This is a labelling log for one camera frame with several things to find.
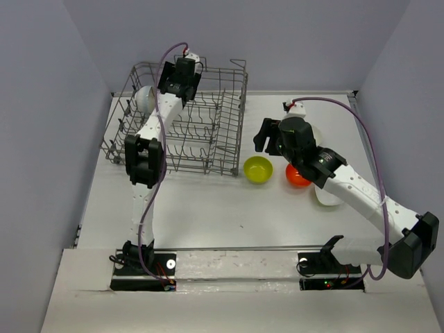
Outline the white round bowl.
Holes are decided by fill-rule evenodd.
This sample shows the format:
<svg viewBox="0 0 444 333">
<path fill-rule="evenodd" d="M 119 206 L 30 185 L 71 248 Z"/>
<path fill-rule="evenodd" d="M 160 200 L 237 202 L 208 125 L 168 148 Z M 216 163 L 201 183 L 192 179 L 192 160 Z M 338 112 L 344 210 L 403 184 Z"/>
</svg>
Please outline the white round bowl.
<svg viewBox="0 0 444 333">
<path fill-rule="evenodd" d="M 322 132 L 316 126 L 312 126 L 311 129 L 313 132 L 314 139 L 316 141 L 316 145 L 320 146 L 323 143 Z"/>
<path fill-rule="evenodd" d="M 135 94 L 135 103 L 137 109 L 145 116 L 150 117 L 155 109 L 155 98 L 153 87 L 145 85 Z"/>
</svg>

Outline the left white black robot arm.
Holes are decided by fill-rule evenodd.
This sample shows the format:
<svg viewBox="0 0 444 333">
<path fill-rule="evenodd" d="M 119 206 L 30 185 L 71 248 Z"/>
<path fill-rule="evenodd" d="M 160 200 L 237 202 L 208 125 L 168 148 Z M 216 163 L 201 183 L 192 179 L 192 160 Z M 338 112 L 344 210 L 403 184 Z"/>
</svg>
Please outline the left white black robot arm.
<svg viewBox="0 0 444 333">
<path fill-rule="evenodd" d="M 137 110 L 145 116 L 142 127 L 124 140 L 125 167 L 133 188 L 133 216 L 123 259 L 139 274 L 149 272 L 155 259 L 153 204 L 166 173 L 166 133 L 173 120 L 197 92 L 200 57 L 195 53 L 165 62 L 152 86 L 135 93 Z"/>
</svg>

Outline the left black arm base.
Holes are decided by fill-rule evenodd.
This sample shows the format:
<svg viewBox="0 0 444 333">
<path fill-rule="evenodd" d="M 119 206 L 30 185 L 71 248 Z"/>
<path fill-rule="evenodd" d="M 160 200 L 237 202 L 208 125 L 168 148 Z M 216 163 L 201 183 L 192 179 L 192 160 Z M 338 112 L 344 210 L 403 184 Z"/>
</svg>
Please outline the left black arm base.
<svg viewBox="0 0 444 333">
<path fill-rule="evenodd" d="M 170 292 L 176 290 L 177 255 L 157 251 L 153 244 L 137 246 L 127 241 L 108 257 L 112 262 L 113 291 Z"/>
</svg>

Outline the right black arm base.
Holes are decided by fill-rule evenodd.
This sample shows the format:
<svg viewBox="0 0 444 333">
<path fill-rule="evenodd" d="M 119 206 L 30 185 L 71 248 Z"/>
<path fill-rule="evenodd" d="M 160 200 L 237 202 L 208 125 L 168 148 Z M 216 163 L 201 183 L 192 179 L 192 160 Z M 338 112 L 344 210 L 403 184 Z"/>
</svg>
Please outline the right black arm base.
<svg viewBox="0 0 444 333">
<path fill-rule="evenodd" d="M 320 250 L 298 253 L 296 270 L 301 291 L 359 290 L 365 291 L 360 266 L 341 264 L 332 250 L 344 238 L 333 236 Z"/>
</svg>

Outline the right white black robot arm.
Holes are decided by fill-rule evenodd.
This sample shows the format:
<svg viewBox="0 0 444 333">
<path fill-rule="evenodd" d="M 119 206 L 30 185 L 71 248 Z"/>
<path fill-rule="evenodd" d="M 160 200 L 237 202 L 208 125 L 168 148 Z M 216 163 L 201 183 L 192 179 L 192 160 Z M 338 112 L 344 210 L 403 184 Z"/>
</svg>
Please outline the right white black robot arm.
<svg viewBox="0 0 444 333">
<path fill-rule="evenodd" d="M 282 156 L 304 179 L 342 200 L 380 231 L 372 239 L 333 236 L 319 255 L 325 271 L 335 272 L 346 264 L 383 266 L 399 278 L 410 279 L 434 251 L 438 218 L 382 197 L 344 157 L 317 145 L 304 119 L 265 118 L 253 142 L 257 152 Z"/>
</svg>

